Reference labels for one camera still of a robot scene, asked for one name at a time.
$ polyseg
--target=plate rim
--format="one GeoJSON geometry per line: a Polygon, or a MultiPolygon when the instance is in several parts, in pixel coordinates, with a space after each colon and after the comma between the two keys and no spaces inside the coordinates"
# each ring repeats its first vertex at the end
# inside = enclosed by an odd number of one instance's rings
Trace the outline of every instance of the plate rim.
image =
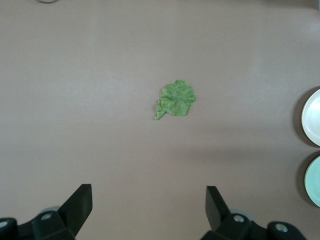
{"type": "Polygon", "coordinates": [[[313,142],[314,144],[316,144],[317,146],[320,146],[320,140],[319,142],[317,141],[314,141],[308,131],[306,131],[306,120],[305,120],[305,115],[306,115],[306,111],[307,111],[307,105],[311,102],[311,99],[315,96],[315,95],[318,95],[319,94],[319,97],[320,97],[320,89],[316,90],[308,99],[307,101],[305,102],[304,106],[303,106],[303,109],[302,109],[302,113],[301,113],[301,125],[302,125],[302,129],[305,133],[305,135],[308,137],[308,139],[310,139],[311,142],[313,142]]]}
{"type": "Polygon", "coordinates": [[[306,193],[308,194],[309,198],[311,199],[311,201],[320,208],[320,201],[319,201],[318,203],[316,203],[316,202],[312,199],[312,197],[310,196],[310,193],[309,193],[308,188],[307,188],[307,175],[308,175],[308,172],[309,172],[310,168],[312,167],[312,165],[313,165],[315,162],[317,162],[317,161],[320,161],[320,155],[316,156],[316,157],[312,160],[312,162],[309,164],[309,166],[307,167],[307,169],[306,169],[306,171],[305,171],[305,174],[304,174],[304,188],[305,188],[305,191],[306,191],[306,193]]]}

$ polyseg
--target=leaf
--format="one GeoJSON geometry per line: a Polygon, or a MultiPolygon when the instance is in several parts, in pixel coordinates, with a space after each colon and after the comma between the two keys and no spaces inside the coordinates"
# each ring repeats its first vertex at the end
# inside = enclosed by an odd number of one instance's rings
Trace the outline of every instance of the leaf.
{"type": "Polygon", "coordinates": [[[173,116],[184,116],[195,100],[195,92],[188,82],[185,80],[173,81],[162,89],[154,118],[159,120],[166,112],[173,116]]]}

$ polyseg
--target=tabletop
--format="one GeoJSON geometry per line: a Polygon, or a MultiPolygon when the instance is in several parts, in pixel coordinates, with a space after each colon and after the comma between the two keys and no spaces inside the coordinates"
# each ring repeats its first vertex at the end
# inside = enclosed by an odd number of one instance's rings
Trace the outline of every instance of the tabletop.
{"type": "Polygon", "coordinates": [[[0,2],[0,217],[92,184],[78,240],[198,240],[206,186],[266,227],[320,236],[301,112],[320,85],[315,0],[0,2]],[[155,120],[186,80],[186,116],[155,120]]]}

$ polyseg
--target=screw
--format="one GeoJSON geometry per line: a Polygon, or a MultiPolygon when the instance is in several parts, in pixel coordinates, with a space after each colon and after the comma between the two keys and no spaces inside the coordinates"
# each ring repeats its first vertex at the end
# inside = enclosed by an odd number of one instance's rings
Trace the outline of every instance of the screw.
{"type": "Polygon", "coordinates": [[[52,215],[52,213],[47,213],[41,217],[41,220],[47,220],[47,219],[51,218],[51,215],[52,215]]]}
{"type": "Polygon", "coordinates": [[[233,219],[234,219],[237,223],[243,223],[243,222],[245,221],[245,219],[244,219],[242,216],[240,216],[240,215],[235,215],[235,216],[233,217],[233,219]]]}
{"type": "Polygon", "coordinates": [[[0,222],[0,228],[3,228],[3,227],[5,227],[5,226],[7,226],[8,225],[8,222],[7,221],[2,221],[2,222],[0,222]]]}
{"type": "Polygon", "coordinates": [[[277,223],[277,224],[275,225],[275,228],[276,228],[279,232],[282,232],[282,233],[286,233],[286,232],[289,231],[288,228],[287,228],[285,225],[281,224],[281,223],[277,223]]]}

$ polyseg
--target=white plate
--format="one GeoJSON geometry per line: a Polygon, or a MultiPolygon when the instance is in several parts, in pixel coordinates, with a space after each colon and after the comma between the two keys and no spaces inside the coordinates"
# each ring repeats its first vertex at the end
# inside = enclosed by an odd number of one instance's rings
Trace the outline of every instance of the white plate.
{"type": "Polygon", "coordinates": [[[320,146],[320,90],[306,101],[301,116],[302,127],[307,137],[320,146]]]}
{"type": "Polygon", "coordinates": [[[320,207],[320,156],[316,157],[306,170],[304,185],[310,199],[320,207]]]}

